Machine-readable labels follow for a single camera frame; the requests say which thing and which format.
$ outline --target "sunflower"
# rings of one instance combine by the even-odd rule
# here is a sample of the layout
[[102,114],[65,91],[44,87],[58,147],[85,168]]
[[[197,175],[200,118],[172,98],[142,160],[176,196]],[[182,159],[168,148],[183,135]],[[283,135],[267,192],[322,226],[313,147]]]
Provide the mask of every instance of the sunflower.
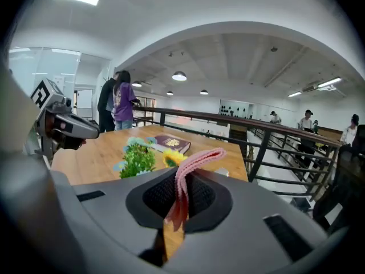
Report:
[[176,167],[181,164],[183,160],[188,158],[184,154],[179,153],[177,150],[166,149],[163,154],[163,162],[166,167]]

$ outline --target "green plant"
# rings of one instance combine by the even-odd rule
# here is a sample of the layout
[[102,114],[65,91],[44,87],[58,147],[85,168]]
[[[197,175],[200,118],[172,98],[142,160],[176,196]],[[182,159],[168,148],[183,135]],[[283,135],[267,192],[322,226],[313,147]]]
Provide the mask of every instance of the green plant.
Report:
[[155,153],[151,148],[134,143],[128,146],[124,154],[125,167],[119,173],[121,179],[136,176],[141,171],[155,170]]

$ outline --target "red book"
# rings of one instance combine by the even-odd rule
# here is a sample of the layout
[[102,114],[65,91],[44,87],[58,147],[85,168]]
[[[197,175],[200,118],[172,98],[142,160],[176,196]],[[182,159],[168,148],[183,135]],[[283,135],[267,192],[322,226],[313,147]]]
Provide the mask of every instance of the red book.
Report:
[[164,152],[166,149],[177,150],[184,154],[190,148],[190,142],[181,138],[170,135],[158,135],[155,137],[157,144],[153,144],[152,147],[158,151]]

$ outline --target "metal railing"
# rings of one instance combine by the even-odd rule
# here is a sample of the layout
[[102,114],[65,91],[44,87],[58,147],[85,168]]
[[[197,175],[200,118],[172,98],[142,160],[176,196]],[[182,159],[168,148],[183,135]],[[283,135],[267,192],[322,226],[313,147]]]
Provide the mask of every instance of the metal railing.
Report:
[[[147,120],[143,119],[143,122],[150,122],[153,124],[159,124],[161,126],[170,127],[174,129],[178,129],[185,132],[190,132],[194,134],[199,134],[211,138],[216,138],[219,140],[225,140],[230,143],[235,143],[240,146],[249,146],[250,150],[248,155],[243,155],[243,159],[246,163],[246,169],[248,171],[248,181],[252,182],[254,179],[257,180],[265,180],[268,182],[275,182],[275,183],[283,183],[283,184],[292,184],[292,185],[298,185],[298,186],[305,186],[307,187],[307,191],[305,193],[295,193],[295,192],[274,192],[278,195],[286,195],[286,196],[311,196],[311,199],[313,199],[319,190],[323,187],[324,184],[326,184],[330,172],[333,168],[335,159],[337,157],[337,153],[340,147],[340,143],[336,142],[334,140],[328,139],[326,137],[312,134],[306,131],[302,131],[299,129],[294,129],[278,124],[272,124],[268,122],[263,122],[260,120],[252,120],[252,119],[242,119],[242,118],[234,118],[231,116],[224,116],[224,115],[218,115],[218,114],[210,114],[206,112],[196,112],[196,111],[180,111],[180,110],[173,110],[168,108],[150,108],[150,107],[135,107],[135,110],[140,111],[150,111],[154,113],[160,113],[160,121],[156,122],[154,120]],[[220,123],[227,123],[227,124],[234,124],[237,126],[243,126],[247,127],[248,130],[251,129],[254,131],[255,136],[258,136],[262,139],[261,144],[252,143],[248,141],[244,141],[241,139],[235,139],[235,138],[229,138],[214,134],[207,134],[200,131],[195,131],[187,128],[182,128],[179,126],[174,126],[167,124],[165,122],[166,115],[175,115],[175,116],[183,116],[186,118],[193,119],[202,119],[210,122],[220,122]],[[279,139],[278,137],[272,135],[272,133],[279,133],[283,135],[283,140]],[[281,142],[281,145],[273,141],[271,138],[279,139]],[[287,143],[288,139],[298,141],[301,140],[316,142],[316,143],[322,143],[327,146],[327,152],[324,153],[322,151],[319,151],[312,148],[314,152],[317,152],[317,154],[309,154],[302,151],[299,151],[296,147],[290,145]],[[273,145],[269,145],[269,143],[274,143],[277,147],[274,147]],[[291,150],[285,149],[285,146],[289,146],[292,148]],[[255,159],[253,159],[253,155],[250,156],[251,147],[259,147],[258,154]],[[293,166],[287,159],[285,159],[288,166],[282,166],[279,164],[274,163],[268,163],[263,162],[263,157],[265,155],[266,150],[272,150],[276,151],[278,153],[278,158],[285,159],[282,154],[286,153],[288,155],[291,155],[293,159],[295,159],[295,163],[297,166]],[[334,150],[334,153],[332,157],[330,158],[330,152]],[[311,161],[316,164],[318,169],[308,168],[305,166],[305,164],[296,158],[295,156],[298,155],[300,157],[304,156],[305,158],[310,158]],[[293,171],[299,178],[300,174],[303,176],[304,174],[309,174],[309,179],[311,179],[310,182],[307,182],[306,180],[303,181],[288,181],[288,180],[279,180],[279,179],[272,179],[272,178],[266,178],[263,176],[258,176],[257,172],[260,166],[268,166],[268,167],[275,167],[280,168],[283,170],[290,170]]]

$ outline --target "pink cloth strap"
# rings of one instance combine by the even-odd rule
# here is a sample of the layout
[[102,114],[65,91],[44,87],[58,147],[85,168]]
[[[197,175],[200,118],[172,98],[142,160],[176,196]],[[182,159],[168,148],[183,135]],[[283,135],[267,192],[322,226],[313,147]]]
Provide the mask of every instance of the pink cloth strap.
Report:
[[204,164],[223,158],[225,155],[226,151],[223,148],[203,150],[185,159],[180,164],[175,176],[176,199],[165,218],[166,223],[173,221],[174,231],[179,229],[181,223],[184,225],[188,217],[189,196],[185,180],[186,175]]

